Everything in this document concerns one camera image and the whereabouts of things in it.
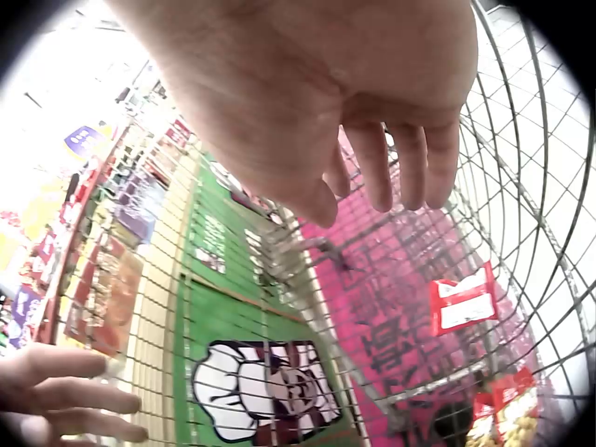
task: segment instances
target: hand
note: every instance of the hand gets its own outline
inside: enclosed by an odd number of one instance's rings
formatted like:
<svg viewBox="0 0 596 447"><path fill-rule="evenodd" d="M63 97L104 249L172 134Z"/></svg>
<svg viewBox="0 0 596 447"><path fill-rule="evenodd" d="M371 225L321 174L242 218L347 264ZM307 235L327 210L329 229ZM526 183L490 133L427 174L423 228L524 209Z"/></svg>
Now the hand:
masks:
<svg viewBox="0 0 596 447"><path fill-rule="evenodd" d="M32 344L0 358L0 417L32 447L91 447L61 440L96 434L143 442L147 431L100 410L134 414L141 400L106 384L87 380L105 373L99 354L77 348Z"/></svg>
<svg viewBox="0 0 596 447"><path fill-rule="evenodd" d="M343 124L372 205L441 207L476 74L467 0L109 0L213 155L256 194L330 226L349 193Z"/></svg>

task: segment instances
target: snack package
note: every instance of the snack package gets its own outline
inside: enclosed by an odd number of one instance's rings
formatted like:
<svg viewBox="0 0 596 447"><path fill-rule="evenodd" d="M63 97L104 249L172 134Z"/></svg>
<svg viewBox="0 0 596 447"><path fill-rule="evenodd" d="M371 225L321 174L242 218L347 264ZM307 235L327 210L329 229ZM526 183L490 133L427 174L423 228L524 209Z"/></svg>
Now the snack package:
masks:
<svg viewBox="0 0 596 447"><path fill-rule="evenodd" d="M490 262L460 283L438 280L430 283L431 332L434 336L498 319L495 277Z"/></svg>
<svg viewBox="0 0 596 447"><path fill-rule="evenodd" d="M465 447L498 447L501 445L496 432L492 394L476 394L472 410L472 428L465 439Z"/></svg>
<svg viewBox="0 0 596 447"><path fill-rule="evenodd" d="M527 367L492 383L496 427L504 447L530 446L538 425L538 390Z"/></svg>

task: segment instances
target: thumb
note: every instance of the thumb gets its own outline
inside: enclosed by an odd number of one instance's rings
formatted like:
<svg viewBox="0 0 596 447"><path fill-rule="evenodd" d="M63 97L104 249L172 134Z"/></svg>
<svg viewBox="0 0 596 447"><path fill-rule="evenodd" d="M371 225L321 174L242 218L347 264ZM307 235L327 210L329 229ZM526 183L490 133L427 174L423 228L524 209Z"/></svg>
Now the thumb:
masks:
<svg viewBox="0 0 596 447"><path fill-rule="evenodd" d="M51 437L51 426L43 416L22 413L0 413L7 427L30 447L46 447Z"/></svg>
<svg viewBox="0 0 596 447"><path fill-rule="evenodd" d="M280 199L293 213L323 228L329 228L335 222L336 197L323 179L316 180L312 185L302 185L299 193Z"/></svg>

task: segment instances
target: wire mesh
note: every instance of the wire mesh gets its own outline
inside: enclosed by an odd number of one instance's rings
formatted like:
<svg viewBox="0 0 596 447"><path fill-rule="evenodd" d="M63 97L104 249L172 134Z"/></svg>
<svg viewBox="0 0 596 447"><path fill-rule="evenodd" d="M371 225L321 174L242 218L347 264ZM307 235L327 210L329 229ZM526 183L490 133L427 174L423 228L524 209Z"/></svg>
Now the wire mesh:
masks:
<svg viewBox="0 0 596 447"><path fill-rule="evenodd" d="M473 7L479 72L442 210L401 206L390 147L396 205L373 211L340 130L352 192L323 231L243 195L198 141L131 125L131 153L149 149L97 186L46 326L113 358L105 380L143 398L150 445L463 445L479 383L522 365L538 442L577 416L594 388L594 115L530 24ZM433 336L428 283L487 260L499 321Z"/></svg>

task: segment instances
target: metal wire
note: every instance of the metal wire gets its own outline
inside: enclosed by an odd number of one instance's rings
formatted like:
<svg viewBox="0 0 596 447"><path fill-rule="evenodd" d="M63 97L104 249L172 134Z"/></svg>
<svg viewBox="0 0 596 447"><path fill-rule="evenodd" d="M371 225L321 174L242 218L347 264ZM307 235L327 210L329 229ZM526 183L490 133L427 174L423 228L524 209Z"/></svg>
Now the metal wire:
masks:
<svg viewBox="0 0 596 447"><path fill-rule="evenodd" d="M538 442L577 416L596 365L594 109L531 24L472 6L479 72L443 210L401 206L390 148L396 205L373 211L342 132L351 194L328 231L270 201L255 212L233 200L241 188L226 187L200 142L139 161L144 179L152 163L172 165L141 244L118 223L120 193L100 187L48 324L52 342L113 358L110 380L144 399L132 418L151 445L460 445L478 372L491 380L522 365L539 387ZM462 280L487 260L499 321L431 335L428 283ZM118 326L113 296L135 275L134 308Z"/></svg>

